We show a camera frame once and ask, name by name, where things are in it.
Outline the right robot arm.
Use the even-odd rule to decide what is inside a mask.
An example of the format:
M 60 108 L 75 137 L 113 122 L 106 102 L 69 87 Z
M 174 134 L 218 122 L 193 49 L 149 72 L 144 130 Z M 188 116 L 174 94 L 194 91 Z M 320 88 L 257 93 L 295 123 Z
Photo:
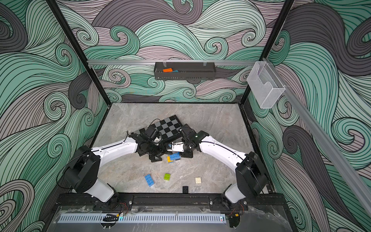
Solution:
M 253 151 L 243 153 L 230 148 L 210 134 L 195 132 L 187 124 L 178 130 L 180 142 L 166 145 L 168 151 L 179 152 L 183 157 L 190 157 L 194 150 L 210 155 L 234 171 L 236 183 L 223 193 L 223 199 L 236 204 L 245 198 L 256 198 L 269 183 L 269 175 L 260 157 Z

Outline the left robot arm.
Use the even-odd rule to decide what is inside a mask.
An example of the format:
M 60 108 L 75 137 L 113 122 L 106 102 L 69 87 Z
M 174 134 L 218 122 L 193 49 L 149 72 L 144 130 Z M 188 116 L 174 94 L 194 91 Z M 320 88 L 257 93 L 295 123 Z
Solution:
M 149 126 L 141 134 L 127 134 L 126 138 L 97 148 L 87 146 L 75 151 L 73 159 L 62 169 L 62 176 L 77 193 L 89 194 L 103 203 L 111 201 L 115 190 L 98 178 L 105 164 L 124 155 L 138 153 L 148 155 L 152 162 L 161 160 L 167 152 L 164 143 L 169 137 L 155 126 Z

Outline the cream square brick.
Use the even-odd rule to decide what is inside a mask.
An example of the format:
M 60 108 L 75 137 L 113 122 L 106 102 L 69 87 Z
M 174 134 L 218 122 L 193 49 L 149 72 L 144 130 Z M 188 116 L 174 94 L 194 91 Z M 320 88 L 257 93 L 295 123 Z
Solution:
M 202 178 L 201 177 L 195 177 L 195 183 L 196 184 L 201 184 L 202 183 Z

